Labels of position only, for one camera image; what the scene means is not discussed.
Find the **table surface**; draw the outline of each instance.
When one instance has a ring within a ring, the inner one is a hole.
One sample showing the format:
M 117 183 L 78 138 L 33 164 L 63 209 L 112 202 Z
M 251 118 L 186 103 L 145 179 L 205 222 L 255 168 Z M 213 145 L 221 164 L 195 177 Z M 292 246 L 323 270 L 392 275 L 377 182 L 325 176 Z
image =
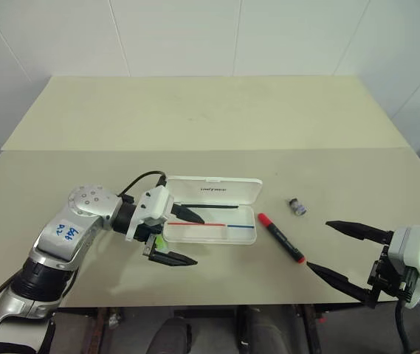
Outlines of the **table surface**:
M 53 77 L 3 149 L 406 146 L 355 77 Z
M 255 212 L 265 212 L 306 255 L 366 285 L 381 246 L 324 225 L 358 221 L 381 229 L 420 224 L 420 161 L 408 147 L 232 151 L 5 151 L 0 155 L 0 283 L 21 267 L 38 233 L 69 191 L 100 183 L 118 192 L 135 176 L 260 178 Z M 148 178 L 134 195 L 155 183 Z M 284 199 L 308 208 L 294 216 Z M 146 260 L 143 244 L 103 232 L 90 248 L 66 306 L 350 302 L 295 263 L 260 225 L 251 246 L 171 244 L 199 261 L 171 268 Z

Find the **floor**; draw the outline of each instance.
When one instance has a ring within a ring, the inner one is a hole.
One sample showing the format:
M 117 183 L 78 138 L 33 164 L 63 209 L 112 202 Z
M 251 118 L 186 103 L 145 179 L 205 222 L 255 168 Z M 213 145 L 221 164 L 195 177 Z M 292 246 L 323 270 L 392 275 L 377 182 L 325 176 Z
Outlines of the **floor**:
M 268 308 L 274 322 L 283 333 L 293 354 L 308 354 L 303 322 L 297 318 L 292 307 Z M 125 320 L 114 330 L 107 330 L 102 354 L 145 354 L 149 343 L 160 325 L 181 308 L 152 307 L 126 308 Z M 383 304 L 375 310 L 356 308 L 326 313 L 324 323 L 318 323 L 324 354 L 390 354 L 400 353 L 401 346 L 393 319 L 394 304 Z M 76 319 L 77 315 L 57 315 L 58 332 L 52 354 L 80 353 L 86 324 L 90 319 Z M 193 328 L 191 354 L 237 354 L 234 320 L 189 319 Z M 420 349 L 420 306 L 406 310 L 404 324 L 413 349 Z

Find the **marker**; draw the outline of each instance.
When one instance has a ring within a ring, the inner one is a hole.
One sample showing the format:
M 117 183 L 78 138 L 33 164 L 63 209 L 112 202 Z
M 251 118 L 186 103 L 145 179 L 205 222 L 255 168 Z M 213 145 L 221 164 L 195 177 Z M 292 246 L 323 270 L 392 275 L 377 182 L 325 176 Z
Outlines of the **marker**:
M 274 225 L 272 220 L 270 220 L 264 213 L 260 213 L 258 215 L 259 221 L 264 225 L 267 230 L 277 239 L 278 242 L 290 253 L 292 258 L 296 260 L 298 263 L 305 262 L 305 256 L 298 251 L 285 237 L 281 230 Z

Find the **small vial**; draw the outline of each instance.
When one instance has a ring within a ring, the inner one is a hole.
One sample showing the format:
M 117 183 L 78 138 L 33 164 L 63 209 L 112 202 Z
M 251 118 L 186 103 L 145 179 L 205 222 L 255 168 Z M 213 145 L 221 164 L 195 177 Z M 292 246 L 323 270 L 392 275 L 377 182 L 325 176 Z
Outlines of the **small vial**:
M 286 203 L 296 216 L 301 216 L 306 213 L 306 208 L 298 201 L 298 199 L 287 199 Z

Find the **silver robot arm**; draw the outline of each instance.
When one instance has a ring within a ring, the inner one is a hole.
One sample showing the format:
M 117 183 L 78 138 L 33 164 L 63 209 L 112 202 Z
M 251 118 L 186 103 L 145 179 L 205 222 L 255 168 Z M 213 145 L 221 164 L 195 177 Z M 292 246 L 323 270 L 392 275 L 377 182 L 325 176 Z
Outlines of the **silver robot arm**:
M 146 242 L 144 255 L 153 260 L 147 243 L 154 241 L 152 234 L 162 231 L 162 223 L 179 206 L 174 206 L 162 185 L 145 192 L 138 206 L 133 201 L 97 185 L 78 187 L 70 193 L 67 205 L 44 227 L 22 270 L 0 297 L 0 353 L 18 353 L 11 350 L 20 349 L 38 353 L 47 345 L 44 339 L 52 340 L 52 314 L 100 230 L 114 229 L 126 234 L 126 240 Z M 161 254 L 154 247 L 151 245 L 151 253 Z M 168 256 L 168 263 L 160 261 L 162 256 L 155 261 L 171 266 L 196 264 L 181 254 L 173 255 L 177 259 Z

